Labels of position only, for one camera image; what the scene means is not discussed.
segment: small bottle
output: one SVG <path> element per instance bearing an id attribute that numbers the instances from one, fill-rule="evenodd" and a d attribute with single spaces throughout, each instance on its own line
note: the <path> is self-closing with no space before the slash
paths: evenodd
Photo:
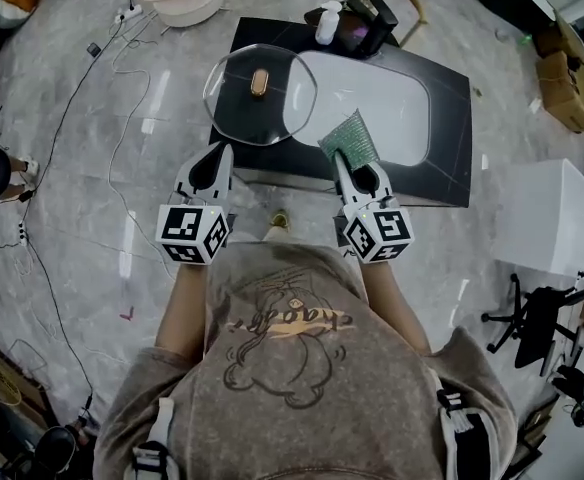
<path id="1" fill-rule="evenodd" d="M 341 12 L 343 7 L 339 2 L 335 2 L 334 0 L 324 3 L 321 7 L 325 11 L 321 14 L 321 21 L 319 21 L 314 38 L 317 43 L 327 46 L 334 39 L 334 33 L 339 25 L 339 12 Z"/>

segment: white basin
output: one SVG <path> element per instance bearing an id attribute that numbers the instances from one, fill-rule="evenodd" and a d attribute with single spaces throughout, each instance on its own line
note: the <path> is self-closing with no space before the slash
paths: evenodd
<path id="1" fill-rule="evenodd" d="M 309 146 L 359 109 L 381 160 L 414 166 L 421 163 L 430 142 L 430 100 L 416 79 L 386 68 L 337 55 L 307 51 L 300 54 L 316 78 L 317 100 L 308 124 L 294 138 Z M 298 60 L 292 62 L 288 88 L 307 78 Z M 312 101 L 288 90 L 283 122 L 294 128 L 304 106 Z"/>

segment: gray marble floor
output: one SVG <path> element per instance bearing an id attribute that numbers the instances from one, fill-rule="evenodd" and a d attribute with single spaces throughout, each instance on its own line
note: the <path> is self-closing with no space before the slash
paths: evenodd
<path id="1" fill-rule="evenodd" d="M 152 81 L 116 155 L 112 180 L 148 236 L 154 235 L 158 206 L 168 199 L 179 165 L 206 143 L 210 124 L 200 101 L 203 83 L 228 52 L 239 17 L 302 21 L 305 11 L 324 1 L 230 0 L 230 10 L 191 29 L 161 36 L 162 26 L 152 22 L 141 38 L 158 44 L 123 54 L 121 69 L 146 70 Z M 401 22 L 400 37 L 415 12 L 404 0 L 386 1 Z M 501 329 L 482 325 L 478 315 L 505 307 L 512 272 L 490 255 L 505 170 L 512 163 L 565 157 L 584 172 L 584 135 L 569 133 L 543 109 L 530 111 L 539 97 L 536 56 L 531 45 L 519 44 L 520 33 L 476 0 L 422 1 L 429 24 L 407 49 L 464 73 L 474 88 L 472 197 L 468 209 L 411 209 L 417 239 L 392 267 L 436 348 L 459 323 L 487 343 Z M 90 63 L 86 47 L 106 44 L 114 12 L 124 3 L 43 0 L 6 44 L 0 55 L 0 129 L 11 154 L 29 154 L 45 164 L 68 99 Z M 111 45 L 72 102 L 27 219 L 68 337 L 94 384 L 98 417 L 136 351 L 152 344 L 172 283 L 107 183 L 126 116 L 145 87 L 143 74 L 113 74 L 111 61 L 122 46 L 121 39 Z M 299 237 L 334 244 L 331 219 L 339 203 L 331 195 L 235 180 L 232 198 L 239 232 L 264 232 L 269 211 L 285 207 Z M 19 204 L 0 206 L 0 244 L 18 240 L 22 213 Z M 47 367 L 37 376 L 50 387 L 59 416 L 69 418 L 85 400 L 87 386 L 63 341 L 41 268 L 36 262 L 29 268 L 30 261 L 23 248 L 0 250 L 0 347 L 8 350 L 22 339 L 42 354 Z M 573 282 L 520 273 L 527 288 Z M 131 307 L 133 319 L 121 318 Z M 514 370 L 514 353 L 509 346 L 490 361 L 523 414 L 544 383 L 538 365 Z M 19 347 L 13 355 L 25 367 L 39 366 Z"/>

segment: strap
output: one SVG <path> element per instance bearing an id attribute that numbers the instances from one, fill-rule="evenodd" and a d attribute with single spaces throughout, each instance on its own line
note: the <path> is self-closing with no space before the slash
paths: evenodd
<path id="1" fill-rule="evenodd" d="M 173 416 L 174 400 L 171 398 L 159 398 L 159 415 L 156 417 L 154 425 L 152 425 L 148 441 L 154 441 L 163 445 L 163 447 L 167 447 L 170 423 L 172 423 Z"/>
<path id="2" fill-rule="evenodd" d="M 439 418 L 447 448 L 446 480 L 496 480 L 498 441 L 487 413 L 469 407 L 466 398 L 452 387 L 443 387 L 437 373 L 430 369 L 441 404 Z"/>
<path id="3" fill-rule="evenodd" d="M 125 470 L 124 480 L 179 480 L 179 468 L 167 450 L 173 416 L 174 400 L 160 398 L 159 414 L 148 440 L 133 449 L 134 459 Z"/>

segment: chair leg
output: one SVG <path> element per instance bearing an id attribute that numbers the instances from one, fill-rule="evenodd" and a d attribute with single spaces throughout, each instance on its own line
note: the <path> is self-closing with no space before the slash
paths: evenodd
<path id="1" fill-rule="evenodd" d="M 481 315 L 481 322 L 505 322 L 505 323 L 512 323 L 514 320 L 513 316 L 491 316 L 488 313 L 483 313 Z"/>
<path id="2" fill-rule="evenodd" d="M 499 349 L 505 344 L 505 342 L 510 339 L 510 336 L 512 336 L 512 334 L 514 334 L 514 331 L 516 331 L 516 330 L 517 330 L 516 325 L 510 324 L 496 345 L 494 345 L 492 343 L 488 344 L 488 347 L 487 347 L 488 352 L 492 352 L 493 354 L 496 354 L 499 351 Z"/>
<path id="3" fill-rule="evenodd" d="M 512 274 L 510 280 L 514 283 L 514 313 L 511 316 L 490 316 L 487 313 L 481 315 L 482 322 L 504 322 L 510 324 L 496 345 L 492 343 L 488 344 L 488 352 L 492 354 L 496 354 L 505 342 L 519 330 L 521 321 L 525 315 L 525 310 L 523 310 L 521 305 L 521 283 L 519 282 L 519 277 L 516 274 Z"/>
<path id="4" fill-rule="evenodd" d="M 554 355 L 554 350 L 556 349 L 556 341 L 552 341 L 550 348 L 545 354 L 543 358 L 543 366 L 541 366 L 541 373 L 539 374 L 541 377 L 545 377 L 550 371 L 550 367 L 552 366 L 552 356 Z"/>

